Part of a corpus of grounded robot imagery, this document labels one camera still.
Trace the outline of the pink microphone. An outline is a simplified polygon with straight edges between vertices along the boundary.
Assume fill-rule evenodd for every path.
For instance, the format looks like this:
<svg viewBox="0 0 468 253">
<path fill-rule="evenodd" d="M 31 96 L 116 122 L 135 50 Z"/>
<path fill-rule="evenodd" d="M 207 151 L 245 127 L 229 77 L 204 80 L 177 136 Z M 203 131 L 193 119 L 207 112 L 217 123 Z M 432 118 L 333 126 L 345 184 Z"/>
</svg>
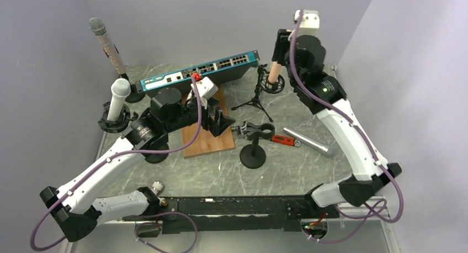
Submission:
<svg viewBox="0 0 468 253">
<path fill-rule="evenodd" d="M 281 72 L 282 65 L 279 64 L 277 61 L 272 62 L 269 75 L 267 78 L 267 82 L 271 85 L 276 84 L 278 82 L 278 78 Z"/>
</svg>

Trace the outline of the black clamp mic stand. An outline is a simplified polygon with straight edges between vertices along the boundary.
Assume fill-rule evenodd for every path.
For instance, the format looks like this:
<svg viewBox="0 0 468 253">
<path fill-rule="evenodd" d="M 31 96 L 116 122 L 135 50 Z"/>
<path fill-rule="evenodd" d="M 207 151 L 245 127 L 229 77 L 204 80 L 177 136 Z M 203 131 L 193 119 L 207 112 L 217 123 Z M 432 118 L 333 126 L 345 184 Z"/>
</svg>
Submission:
<svg viewBox="0 0 468 253">
<path fill-rule="evenodd" d="M 245 122 L 241 126 L 240 131 L 240 137 L 251 141 L 250 144 L 244 146 L 240 151 L 241 164 L 250 169 L 260 168 L 266 161 L 266 153 L 259 145 L 259 140 L 272 139 L 275 135 L 275 126 L 271 123 L 255 125 L 250 122 Z"/>
</svg>

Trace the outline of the silver microphone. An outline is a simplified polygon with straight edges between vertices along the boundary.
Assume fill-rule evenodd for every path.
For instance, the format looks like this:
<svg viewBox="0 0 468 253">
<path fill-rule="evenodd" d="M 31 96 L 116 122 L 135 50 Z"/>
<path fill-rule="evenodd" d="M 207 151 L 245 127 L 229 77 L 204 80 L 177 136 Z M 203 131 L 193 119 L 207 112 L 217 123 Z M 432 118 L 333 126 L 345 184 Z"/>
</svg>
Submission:
<svg viewBox="0 0 468 253">
<path fill-rule="evenodd" d="M 283 132 L 285 132 L 286 134 L 292 136 L 293 138 L 297 139 L 298 141 L 300 141 L 302 144 L 305 144 L 313 149 L 315 149 L 316 151 L 318 151 L 321 155 L 325 156 L 325 157 L 332 157 L 336 154 L 336 150 L 327 145 L 327 144 L 323 144 L 321 142 L 318 142 L 317 140 L 314 140 L 302 133 L 299 133 L 298 131 L 296 130 L 293 130 L 293 129 L 290 129 L 290 128 L 283 128 Z"/>
</svg>

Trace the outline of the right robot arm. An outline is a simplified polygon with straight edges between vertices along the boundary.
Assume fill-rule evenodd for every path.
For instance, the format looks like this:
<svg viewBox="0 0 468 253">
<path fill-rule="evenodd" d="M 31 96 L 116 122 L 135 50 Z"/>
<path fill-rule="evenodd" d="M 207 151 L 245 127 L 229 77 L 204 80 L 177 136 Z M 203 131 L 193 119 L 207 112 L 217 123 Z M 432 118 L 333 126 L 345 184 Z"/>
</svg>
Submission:
<svg viewBox="0 0 468 253">
<path fill-rule="evenodd" d="M 284 66 L 299 100 L 331 132 L 345 154 L 352 173 L 347 178 L 321 184 L 306 194 L 304 210 L 317 217 L 329 205 L 361 206 L 401 174 L 397 162 L 388 162 L 367 137 L 353 113 L 338 80 L 324 72 L 325 48 L 312 35 L 295 40 L 286 29 L 277 32 L 272 60 Z"/>
</svg>

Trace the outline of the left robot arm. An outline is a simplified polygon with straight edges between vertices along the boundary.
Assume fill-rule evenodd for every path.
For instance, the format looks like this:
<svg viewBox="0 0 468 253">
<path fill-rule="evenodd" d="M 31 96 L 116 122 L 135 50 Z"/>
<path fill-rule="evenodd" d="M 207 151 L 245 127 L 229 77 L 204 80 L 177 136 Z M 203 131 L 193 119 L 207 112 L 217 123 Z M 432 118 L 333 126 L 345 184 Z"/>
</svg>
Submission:
<svg viewBox="0 0 468 253">
<path fill-rule="evenodd" d="M 201 83 L 192 85 L 186 98 L 172 87 L 159 90 L 141 116 L 124 122 L 121 135 L 103 156 L 69 183 L 43 189 L 40 197 L 64 238 L 76 242 L 97 226 L 122 217 L 153 219 L 162 208 L 154 188 L 140 187 L 108 198 L 101 193 L 141 160 L 164 161 L 172 152 L 168 147 L 171 132 L 195 125 L 216 137 L 229 128 L 234 120 L 219 107 L 217 91 L 217 86 Z"/>
</svg>

